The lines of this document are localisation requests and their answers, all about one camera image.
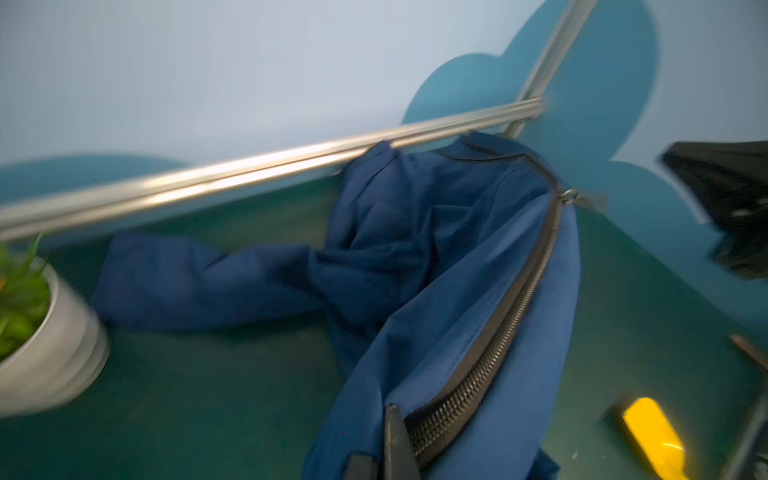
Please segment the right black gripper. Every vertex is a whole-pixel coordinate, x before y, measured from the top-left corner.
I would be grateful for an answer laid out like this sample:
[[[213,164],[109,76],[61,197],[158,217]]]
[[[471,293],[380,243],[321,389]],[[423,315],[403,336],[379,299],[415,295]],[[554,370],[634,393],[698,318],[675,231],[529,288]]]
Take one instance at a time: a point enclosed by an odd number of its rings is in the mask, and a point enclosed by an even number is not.
[[[676,142],[661,163],[722,233],[710,260],[744,280],[765,280],[767,143]]]

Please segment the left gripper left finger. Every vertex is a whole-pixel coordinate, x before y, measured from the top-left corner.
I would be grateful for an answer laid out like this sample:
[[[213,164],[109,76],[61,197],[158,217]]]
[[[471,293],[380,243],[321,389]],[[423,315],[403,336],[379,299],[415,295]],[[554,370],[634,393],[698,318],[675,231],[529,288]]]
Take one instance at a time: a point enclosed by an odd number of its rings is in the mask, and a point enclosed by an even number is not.
[[[379,465],[373,456],[353,453],[349,456],[343,480],[378,480]]]

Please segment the aluminium frame post right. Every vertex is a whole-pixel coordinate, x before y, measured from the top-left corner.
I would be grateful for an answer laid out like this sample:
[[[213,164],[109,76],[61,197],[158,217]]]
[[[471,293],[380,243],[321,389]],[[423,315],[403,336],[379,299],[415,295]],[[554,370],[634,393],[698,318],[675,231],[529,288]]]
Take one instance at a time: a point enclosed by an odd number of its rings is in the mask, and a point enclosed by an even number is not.
[[[547,87],[580,35],[597,3],[597,0],[573,0],[569,3],[518,95],[518,102],[544,101]]]

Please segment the aluminium frame rail back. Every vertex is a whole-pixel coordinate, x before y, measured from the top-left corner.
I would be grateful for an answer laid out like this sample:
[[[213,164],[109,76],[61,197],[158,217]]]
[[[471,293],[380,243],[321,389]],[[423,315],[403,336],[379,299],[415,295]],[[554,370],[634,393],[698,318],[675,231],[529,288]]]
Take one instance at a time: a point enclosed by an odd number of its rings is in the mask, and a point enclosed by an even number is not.
[[[472,130],[534,119],[545,101],[533,98],[409,124],[383,132],[276,151],[159,176],[108,183],[11,204],[1,209],[1,239],[69,230],[303,172],[341,165],[380,142],[407,148]]]

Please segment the navy blue zip jacket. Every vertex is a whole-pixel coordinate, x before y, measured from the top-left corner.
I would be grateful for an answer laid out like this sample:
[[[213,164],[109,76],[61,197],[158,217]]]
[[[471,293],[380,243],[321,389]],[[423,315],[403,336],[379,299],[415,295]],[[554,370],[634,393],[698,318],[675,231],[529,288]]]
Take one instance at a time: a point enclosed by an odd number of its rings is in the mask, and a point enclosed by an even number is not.
[[[322,248],[223,253],[115,235],[91,304],[107,324],[202,331],[323,311],[346,381],[302,469],[383,466],[388,405],[421,477],[553,479],[541,447],[574,323],[575,209],[543,159],[473,132],[439,153],[382,142],[344,170]]]

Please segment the white pot with flowers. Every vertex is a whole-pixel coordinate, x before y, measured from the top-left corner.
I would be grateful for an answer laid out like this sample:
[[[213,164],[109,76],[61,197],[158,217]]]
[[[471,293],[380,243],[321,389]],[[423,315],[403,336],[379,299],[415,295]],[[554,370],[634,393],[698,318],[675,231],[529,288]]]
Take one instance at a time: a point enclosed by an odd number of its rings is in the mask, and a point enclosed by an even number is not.
[[[110,342],[84,298],[38,256],[1,244],[1,417],[60,407],[102,373]]]

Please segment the yellow plastic toy shovel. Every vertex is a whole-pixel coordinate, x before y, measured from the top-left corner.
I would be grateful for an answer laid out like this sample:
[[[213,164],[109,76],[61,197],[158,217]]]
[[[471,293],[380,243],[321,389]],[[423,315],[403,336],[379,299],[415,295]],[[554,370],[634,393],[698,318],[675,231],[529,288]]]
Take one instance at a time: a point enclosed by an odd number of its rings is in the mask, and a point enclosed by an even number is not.
[[[638,458],[658,479],[688,480],[685,447],[656,400],[638,397],[621,406],[619,425]]]

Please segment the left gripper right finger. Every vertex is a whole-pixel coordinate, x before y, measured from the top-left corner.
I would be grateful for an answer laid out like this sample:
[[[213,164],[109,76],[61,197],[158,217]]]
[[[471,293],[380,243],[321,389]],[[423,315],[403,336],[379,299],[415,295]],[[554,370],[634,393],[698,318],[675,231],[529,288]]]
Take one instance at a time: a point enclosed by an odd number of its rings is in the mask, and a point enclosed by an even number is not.
[[[399,407],[387,406],[383,428],[384,480],[421,480],[415,452]]]

